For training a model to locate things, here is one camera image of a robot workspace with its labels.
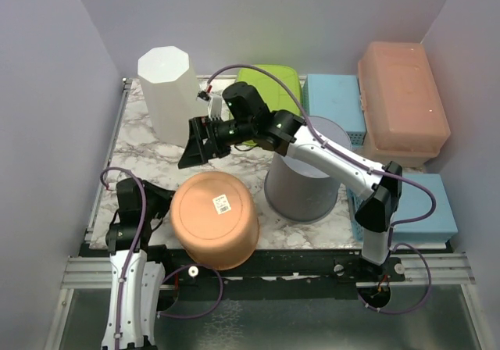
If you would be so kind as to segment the orange capybara bucket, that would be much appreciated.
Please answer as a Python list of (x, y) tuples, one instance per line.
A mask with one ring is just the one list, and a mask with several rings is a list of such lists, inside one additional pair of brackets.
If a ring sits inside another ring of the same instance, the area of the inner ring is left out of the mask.
[(216, 270), (243, 264), (260, 233), (253, 197), (229, 173), (198, 173), (176, 191), (170, 206), (173, 231), (187, 254)]

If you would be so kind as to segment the white octagonal bin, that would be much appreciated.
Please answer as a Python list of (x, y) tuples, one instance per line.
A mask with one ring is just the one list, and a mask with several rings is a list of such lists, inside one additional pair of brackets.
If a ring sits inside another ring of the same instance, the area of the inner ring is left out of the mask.
[(156, 137), (183, 148), (189, 119), (207, 113), (189, 55), (175, 46), (152, 48), (137, 61), (137, 75)]

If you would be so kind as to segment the green plastic tray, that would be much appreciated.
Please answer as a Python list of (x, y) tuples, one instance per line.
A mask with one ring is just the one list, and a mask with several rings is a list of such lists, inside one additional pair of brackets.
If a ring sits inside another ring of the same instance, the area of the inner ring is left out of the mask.
[(240, 69), (236, 83), (246, 83), (252, 85), (260, 94), (262, 100), (267, 104), (270, 111), (287, 110), (297, 116), (301, 115), (300, 109), (296, 105), (296, 101), (288, 94), (283, 85), (297, 98), (301, 96), (301, 85), (297, 72), (288, 66), (279, 65), (256, 65), (257, 68), (269, 73), (272, 77), (265, 75), (259, 71), (249, 68)]

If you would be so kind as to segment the grey round bucket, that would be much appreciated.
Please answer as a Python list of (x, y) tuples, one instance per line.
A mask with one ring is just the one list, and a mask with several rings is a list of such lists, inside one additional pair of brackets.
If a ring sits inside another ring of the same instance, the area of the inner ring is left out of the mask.
[(270, 207), (292, 223), (314, 223), (335, 207), (341, 183), (305, 162), (275, 154), (264, 182)]

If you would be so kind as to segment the small blue perforated basket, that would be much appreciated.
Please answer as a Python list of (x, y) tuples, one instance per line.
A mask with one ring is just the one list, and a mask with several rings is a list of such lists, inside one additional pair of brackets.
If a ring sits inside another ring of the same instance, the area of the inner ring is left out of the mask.
[(308, 74), (302, 88), (302, 105), (309, 116), (322, 116), (338, 124), (354, 149), (363, 145), (366, 124), (355, 75)]

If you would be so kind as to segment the pink translucent lidded box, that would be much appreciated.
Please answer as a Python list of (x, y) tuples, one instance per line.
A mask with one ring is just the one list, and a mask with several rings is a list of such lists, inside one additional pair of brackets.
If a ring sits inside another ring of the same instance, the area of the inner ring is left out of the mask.
[(450, 128), (421, 44), (370, 43), (358, 78), (365, 157), (415, 168), (439, 155)]

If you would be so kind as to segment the large blue perforated basket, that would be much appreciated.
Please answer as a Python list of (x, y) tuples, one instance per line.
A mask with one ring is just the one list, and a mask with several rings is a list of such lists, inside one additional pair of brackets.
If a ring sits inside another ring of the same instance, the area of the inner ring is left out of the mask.
[[(404, 172), (404, 177), (429, 189), (436, 198), (434, 213), (419, 222), (404, 223), (395, 227), (392, 242), (410, 243), (445, 243), (458, 233), (455, 218), (441, 176), (436, 173)], [(419, 188), (409, 184), (402, 185), (402, 197), (394, 221), (418, 217), (428, 212), (430, 198)]]

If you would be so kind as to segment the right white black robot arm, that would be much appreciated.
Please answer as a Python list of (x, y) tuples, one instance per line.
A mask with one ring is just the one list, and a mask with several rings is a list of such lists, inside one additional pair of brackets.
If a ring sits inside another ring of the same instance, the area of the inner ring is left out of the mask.
[(382, 165), (319, 135), (312, 124), (287, 110), (271, 111), (257, 89), (245, 82), (227, 87), (222, 98), (232, 113), (189, 120), (189, 136), (178, 162), (181, 169), (223, 158), (234, 145), (254, 141), (263, 150), (307, 163), (350, 188), (362, 200), (355, 220), (364, 229), (359, 272), (377, 280), (387, 271), (390, 222), (402, 195), (402, 168)]

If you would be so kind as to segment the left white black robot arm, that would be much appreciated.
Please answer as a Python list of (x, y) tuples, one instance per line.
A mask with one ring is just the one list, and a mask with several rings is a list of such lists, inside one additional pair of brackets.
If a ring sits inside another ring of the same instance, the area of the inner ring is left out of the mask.
[(118, 209), (105, 236), (112, 272), (102, 349), (155, 349), (154, 324), (161, 283), (173, 264), (165, 245), (150, 245), (152, 222), (163, 220), (175, 192), (146, 180), (116, 185)]

